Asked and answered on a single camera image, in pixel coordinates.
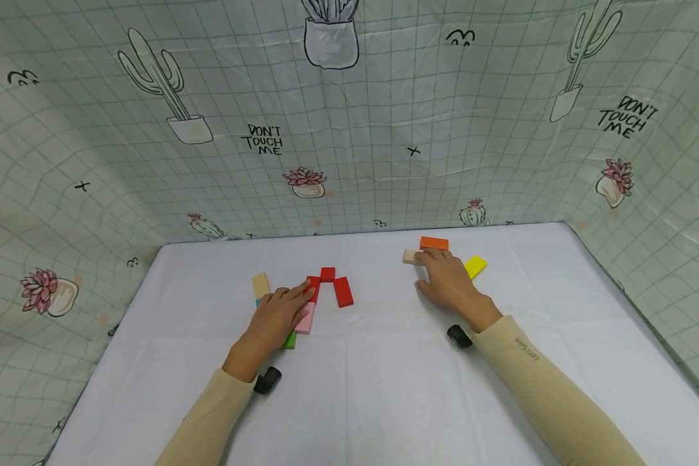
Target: potted cactus drawing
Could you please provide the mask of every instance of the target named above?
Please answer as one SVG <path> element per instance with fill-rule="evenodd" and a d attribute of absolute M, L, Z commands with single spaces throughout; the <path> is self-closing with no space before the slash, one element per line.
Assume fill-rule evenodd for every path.
<path fill-rule="evenodd" d="M 302 0 L 310 15 L 305 19 L 304 47 L 314 67 L 346 69 L 359 57 L 353 15 L 359 0 Z"/>
<path fill-rule="evenodd" d="M 163 97 L 163 100 L 173 113 L 173 116 L 167 118 L 166 121 L 181 142 L 184 144 L 201 144 L 212 141 L 212 132 L 207 126 L 205 118 L 201 115 L 191 115 L 187 112 L 177 94 L 184 89 L 184 78 L 173 56 L 168 53 L 168 50 L 161 50 L 163 61 L 168 67 L 168 72 L 166 72 L 150 49 L 148 41 L 143 38 L 137 29 L 130 28 L 128 35 L 129 42 L 132 43 L 132 48 L 135 49 L 135 55 L 137 55 L 142 68 L 148 75 L 145 78 L 137 70 L 127 54 L 120 50 L 118 53 L 119 61 L 122 68 L 129 75 L 129 79 L 144 92 Z"/>
<path fill-rule="evenodd" d="M 36 269 L 21 280 L 26 298 L 23 311 L 36 310 L 39 314 L 47 313 L 52 317 L 61 317 L 68 313 L 78 297 L 78 285 L 49 269 Z"/>
<path fill-rule="evenodd" d="M 608 168 L 601 172 L 595 184 L 595 192 L 606 198 L 611 209 L 616 209 L 625 196 L 631 196 L 631 187 L 634 186 L 631 182 L 631 163 L 606 159 L 606 165 Z"/>
<path fill-rule="evenodd" d="M 229 234 L 228 232 L 223 232 L 219 226 L 215 225 L 213 222 L 203 219 L 201 214 L 197 212 L 192 212 L 187 215 L 192 228 L 202 235 L 207 236 L 207 241 L 232 241 L 236 239 L 235 236 Z"/>
<path fill-rule="evenodd" d="M 324 172 L 314 172 L 304 167 L 298 167 L 291 170 L 290 173 L 285 173 L 282 177 L 285 177 L 287 184 L 290 185 L 297 197 L 314 199 L 326 194 L 324 185 L 321 184 L 326 181 Z"/>
<path fill-rule="evenodd" d="M 463 209 L 459 215 L 461 216 L 461 221 L 467 227 L 487 227 L 490 225 L 487 211 L 482 206 L 482 200 L 479 198 L 469 201 L 468 207 Z"/>
<path fill-rule="evenodd" d="M 584 30 L 585 13 L 581 14 L 580 19 L 578 19 L 578 23 L 575 26 L 575 34 L 572 34 L 570 48 L 567 50 L 567 61 L 572 64 L 570 75 L 567 77 L 567 84 L 564 89 L 557 94 L 554 107 L 551 108 L 551 117 L 549 119 L 552 122 L 564 118 L 575 105 L 575 100 L 578 98 L 580 89 L 582 89 L 582 84 L 577 84 L 576 81 L 583 60 L 597 54 L 606 45 L 611 34 L 616 30 L 616 26 L 619 25 L 621 11 L 615 11 L 606 21 L 601 32 L 596 34 L 611 5 L 611 1 L 598 0 L 595 2 L 593 11 L 590 12 L 590 20 Z"/>

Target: green wooden block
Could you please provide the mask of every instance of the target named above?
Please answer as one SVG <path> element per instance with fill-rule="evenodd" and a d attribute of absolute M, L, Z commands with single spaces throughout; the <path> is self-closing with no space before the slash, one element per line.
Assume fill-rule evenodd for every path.
<path fill-rule="evenodd" d="M 295 333 L 295 330 L 292 330 L 290 332 L 290 335 L 287 336 L 287 340 L 285 340 L 285 343 L 282 344 L 282 349 L 283 350 L 294 350 L 295 349 L 295 342 L 298 339 L 298 334 Z"/>

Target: hand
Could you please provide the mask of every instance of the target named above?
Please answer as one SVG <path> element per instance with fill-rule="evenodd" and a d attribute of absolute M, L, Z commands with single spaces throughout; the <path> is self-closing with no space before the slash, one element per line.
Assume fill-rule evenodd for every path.
<path fill-rule="evenodd" d="M 418 280 L 417 288 L 435 304 L 456 311 L 475 332 L 485 331 L 502 317 L 492 298 L 479 293 L 461 260 L 450 251 L 426 249 L 416 258 L 430 278 L 430 283 Z"/>
<path fill-rule="evenodd" d="M 251 382 L 265 360 L 282 347 L 290 332 L 307 314 L 302 310 L 315 289 L 306 280 L 295 288 L 277 288 L 261 297 L 251 323 L 241 338 L 233 344 L 223 371 L 243 382 Z"/>

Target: pink wooden block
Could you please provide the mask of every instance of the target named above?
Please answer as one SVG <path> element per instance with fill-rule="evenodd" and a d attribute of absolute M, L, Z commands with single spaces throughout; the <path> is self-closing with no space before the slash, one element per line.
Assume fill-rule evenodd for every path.
<path fill-rule="evenodd" d="M 310 333 L 313 325 L 313 312 L 316 309 L 315 303 L 305 303 L 304 309 L 307 309 L 307 315 L 297 324 L 295 331 L 297 333 Z"/>

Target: orange wooden block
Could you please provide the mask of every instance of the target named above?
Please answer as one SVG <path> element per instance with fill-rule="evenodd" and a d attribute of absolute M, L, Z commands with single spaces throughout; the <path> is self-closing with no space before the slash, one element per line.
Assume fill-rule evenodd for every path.
<path fill-rule="evenodd" d="M 429 236 L 423 236 L 419 240 L 419 249 L 442 249 L 448 250 L 448 240 L 441 238 L 430 238 Z"/>

